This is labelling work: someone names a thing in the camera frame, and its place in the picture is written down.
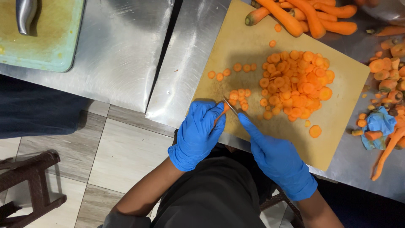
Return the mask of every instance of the blue nitrile glove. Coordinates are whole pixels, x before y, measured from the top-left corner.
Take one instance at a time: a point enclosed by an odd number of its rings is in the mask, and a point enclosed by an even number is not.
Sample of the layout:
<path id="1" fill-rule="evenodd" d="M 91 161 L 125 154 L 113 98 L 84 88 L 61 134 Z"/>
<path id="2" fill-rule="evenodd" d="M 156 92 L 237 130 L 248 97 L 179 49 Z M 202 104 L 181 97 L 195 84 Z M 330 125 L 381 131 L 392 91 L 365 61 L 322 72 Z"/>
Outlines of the blue nitrile glove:
<path id="1" fill-rule="evenodd" d="M 214 120 L 224 110 L 224 103 L 194 101 L 177 132 L 177 144 L 169 147 L 170 160 L 181 171 L 195 169 L 217 144 L 225 128 L 225 115 L 215 127 Z"/>
<path id="2" fill-rule="evenodd" d="M 242 113 L 239 120 L 250 134 L 251 150 L 263 173 L 278 184 L 292 200 L 309 198 L 318 183 L 309 173 L 294 145 L 288 140 L 263 135 Z"/>

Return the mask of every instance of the dark shirt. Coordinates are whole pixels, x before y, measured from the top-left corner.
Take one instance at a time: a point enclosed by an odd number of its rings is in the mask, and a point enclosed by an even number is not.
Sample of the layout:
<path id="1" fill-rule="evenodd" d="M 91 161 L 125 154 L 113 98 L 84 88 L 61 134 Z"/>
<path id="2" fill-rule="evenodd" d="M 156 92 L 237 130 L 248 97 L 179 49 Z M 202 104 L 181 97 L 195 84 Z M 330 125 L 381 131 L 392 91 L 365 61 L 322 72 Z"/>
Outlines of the dark shirt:
<path id="1" fill-rule="evenodd" d="M 259 196 L 249 171 L 237 161 L 201 161 L 162 196 L 155 219 L 110 213 L 99 228 L 264 228 Z"/>

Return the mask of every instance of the stainless steel table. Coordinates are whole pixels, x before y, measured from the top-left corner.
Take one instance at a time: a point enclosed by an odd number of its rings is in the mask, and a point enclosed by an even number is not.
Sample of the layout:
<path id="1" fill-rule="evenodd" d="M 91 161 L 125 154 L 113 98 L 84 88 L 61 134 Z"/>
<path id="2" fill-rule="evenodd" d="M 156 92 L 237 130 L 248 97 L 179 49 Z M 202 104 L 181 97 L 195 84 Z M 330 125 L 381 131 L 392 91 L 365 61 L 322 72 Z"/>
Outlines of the stainless steel table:
<path id="1" fill-rule="evenodd" d="M 174 0 L 87 0 L 67 73 L 0 63 L 0 74 L 145 112 Z"/>
<path id="2" fill-rule="evenodd" d="M 230 0 L 184 0 L 170 40 L 170 49 L 164 57 L 146 112 L 147 118 L 171 127 L 180 126 L 229 3 Z M 357 33 L 351 36 L 328 33 L 320 41 L 358 61 L 366 62 L 374 55 L 379 41 L 363 31 L 375 22 L 361 12 L 349 20 L 358 23 Z M 376 90 L 370 91 L 366 99 L 359 98 L 348 129 L 354 127 L 358 114 L 366 110 L 374 92 Z M 220 142 L 250 151 L 249 142 L 226 133 L 221 136 Z M 380 178 L 371 181 L 371 166 L 378 152 L 365 150 L 359 137 L 344 133 L 329 169 L 323 172 L 311 166 L 309 168 L 314 174 L 405 202 L 405 152 L 391 153 Z"/>

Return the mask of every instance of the green cutting board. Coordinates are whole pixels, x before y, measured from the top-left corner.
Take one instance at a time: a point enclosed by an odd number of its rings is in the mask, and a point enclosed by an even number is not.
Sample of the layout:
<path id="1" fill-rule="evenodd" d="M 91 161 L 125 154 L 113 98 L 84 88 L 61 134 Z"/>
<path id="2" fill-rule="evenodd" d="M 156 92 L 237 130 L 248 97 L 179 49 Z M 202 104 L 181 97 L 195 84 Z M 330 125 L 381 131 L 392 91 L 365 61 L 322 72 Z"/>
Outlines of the green cutting board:
<path id="1" fill-rule="evenodd" d="M 0 1 L 0 63 L 66 72 L 73 63 L 84 0 L 42 0 L 33 36 L 18 33 L 15 0 Z"/>

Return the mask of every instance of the right hand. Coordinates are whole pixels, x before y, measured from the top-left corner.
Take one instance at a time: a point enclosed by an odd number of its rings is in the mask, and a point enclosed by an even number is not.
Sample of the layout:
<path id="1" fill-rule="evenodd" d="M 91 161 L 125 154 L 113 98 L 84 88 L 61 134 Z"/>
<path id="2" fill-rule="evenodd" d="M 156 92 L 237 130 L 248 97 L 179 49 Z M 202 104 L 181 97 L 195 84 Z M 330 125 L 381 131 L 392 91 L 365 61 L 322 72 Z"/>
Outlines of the right hand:
<path id="1" fill-rule="evenodd" d="M 294 200 L 309 198 L 318 183 L 288 140 L 263 135 L 243 114 L 239 121 L 250 135 L 251 150 L 259 168 Z"/>

